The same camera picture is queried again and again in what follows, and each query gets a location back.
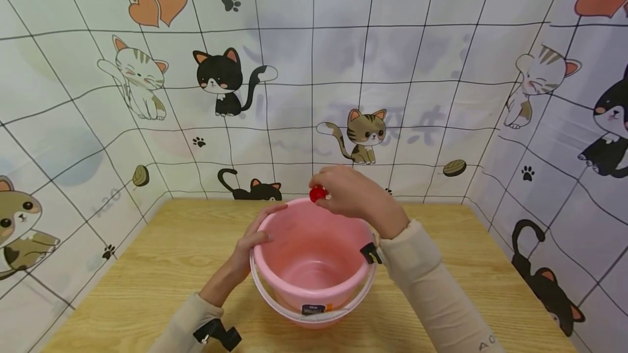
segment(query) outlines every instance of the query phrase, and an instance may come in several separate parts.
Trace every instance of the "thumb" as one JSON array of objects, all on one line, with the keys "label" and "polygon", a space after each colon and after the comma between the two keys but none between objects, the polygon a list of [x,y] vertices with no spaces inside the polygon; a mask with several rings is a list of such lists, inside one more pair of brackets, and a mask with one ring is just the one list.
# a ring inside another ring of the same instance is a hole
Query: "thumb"
[{"label": "thumb", "polygon": [[272,240],[273,238],[268,233],[263,230],[258,230],[257,232],[240,239],[240,245],[245,247],[245,249],[252,249],[258,244],[263,244]]}]

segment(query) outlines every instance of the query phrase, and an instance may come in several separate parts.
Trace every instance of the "table surface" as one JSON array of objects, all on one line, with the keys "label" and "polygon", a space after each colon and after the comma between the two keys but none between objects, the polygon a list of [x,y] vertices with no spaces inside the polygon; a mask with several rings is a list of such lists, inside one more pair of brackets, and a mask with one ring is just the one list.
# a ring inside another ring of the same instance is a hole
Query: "table surface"
[{"label": "table surface", "polygon": [[[44,352],[146,352],[170,316],[231,254],[268,203],[174,199],[114,263]],[[575,353],[470,208],[405,204],[509,353]],[[235,352],[434,352],[401,292],[378,267],[366,299],[331,328],[301,329],[274,312],[251,278],[224,305]],[[211,340],[207,351],[226,351]]]}]

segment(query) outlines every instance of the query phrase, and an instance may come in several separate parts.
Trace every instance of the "sleeve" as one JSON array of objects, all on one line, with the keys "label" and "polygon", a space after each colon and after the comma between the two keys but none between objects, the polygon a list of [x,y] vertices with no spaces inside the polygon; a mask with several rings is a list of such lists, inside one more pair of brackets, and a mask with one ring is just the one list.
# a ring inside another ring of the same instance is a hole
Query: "sleeve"
[{"label": "sleeve", "polygon": [[379,252],[438,353],[505,353],[420,222],[381,239]]},{"label": "sleeve", "polygon": [[199,297],[190,295],[170,319],[168,327],[155,340],[149,353],[195,353],[201,352],[200,344],[193,333],[212,319],[220,319],[224,310]]}]

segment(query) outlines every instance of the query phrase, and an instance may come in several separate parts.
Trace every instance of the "red ball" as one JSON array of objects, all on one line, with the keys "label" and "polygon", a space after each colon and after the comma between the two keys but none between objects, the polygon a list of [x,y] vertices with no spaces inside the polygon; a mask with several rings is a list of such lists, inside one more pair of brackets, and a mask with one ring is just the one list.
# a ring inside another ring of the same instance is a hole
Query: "red ball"
[{"label": "red ball", "polygon": [[320,185],[315,185],[312,189],[310,189],[310,200],[316,203],[319,199],[325,199],[327,196],[327,191]]}]

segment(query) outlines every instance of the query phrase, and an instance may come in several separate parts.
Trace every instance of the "cartoon cat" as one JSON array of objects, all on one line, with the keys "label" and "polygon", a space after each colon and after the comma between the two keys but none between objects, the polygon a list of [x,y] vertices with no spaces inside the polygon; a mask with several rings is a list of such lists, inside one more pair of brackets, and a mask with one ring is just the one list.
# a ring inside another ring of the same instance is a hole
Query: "cartoon cat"
[{"label": "cartoon cat", "polygon": [[519,272],[524,281],[528,284],[536,298],[541,300],[545,305],[546,311],[550,312],[554,320],[558,323],[560,329],[567,337],[573,333],[573,324],[575,322],[582,323],[585,321],[585,315],[582,311],[569,300],[562,288],[558,285],[558,280],[553,271],[547,267],[541,267],[534,273],[532,272],[532,264],[519,252],[519,244],[517,240],[521,231],[526,228],[532,228],[536,233],[538,241],[545,241],[545,233],[537,224],[530,220],[520,220],[512,231],[512,248],[514,255],[512,256],[512,265]]},{"label": "cartoon cat", "polygon": [[529,98],[553,92],[566,77],[574,75],[581,67],[576,60],[565,59],[552,48],[541,46],[537,57],[519,56],[515,66],[523,75],[523,81],[508,98],[508,114],[504,125],[517,130],[532,120],[532,105]]},{"label": "cartoon cat", "polygon": [[164,120],[166,108],[154,91],[164,87],[164,73],[168,63],[153,60],[137,48],[128,47],[113,36],[116,64],[100,59],[98,68],[108,73],[122,86],[124,102],[140,119]]},{"label": "cartoon cat", "polygon": [[606,90],[595,104],[593,119],[606,134],[578,158],[585,160],[599,175],[617,179],[628,176],[628,66],[624,79]]},{"label": "cartoon cat", "polygon": [[233,189],[225,182],[224,174],[237,175],[235,169],[223,168],[218,171],[218,181],[234,196],[235,200],[281,200],[281,183],[265,184],[257,179],[251,180],[251,192],[240,188]]},{"label": "cartoon cat", "polygon": [[0,280],[33,267],[56,249],[58,238],[33,229],[40,217],[41,204],[0,176]]},{"label": "cartoon cat", "polygon": [[384,118],[386,110],[382,109],[372,114],[362,114],[357,109],[352,109],[347,118],[347,137],[355,143],[351,154],[345,148],[342,131],[334,123],[323,122],[317,125],[318,133],[332,135],[338,139],[342,155],[355,163],[370,165],[375,163],[373,146],[379,145],[386,135]]},{"label": "cartoon cat", "polygon": [[277,69],[271,65],[260,65],[254,69],[249,77],[249,93],[243,106],[234,93],[242,86],[243,80],[237,51],[228,48],[223,55],[212,56],[201,51],[194,51],[193,54],[198,63],[198,84],[207,93],[216,94],[216,116],[237,116],[251,108],[255,86],[277,78]]}]

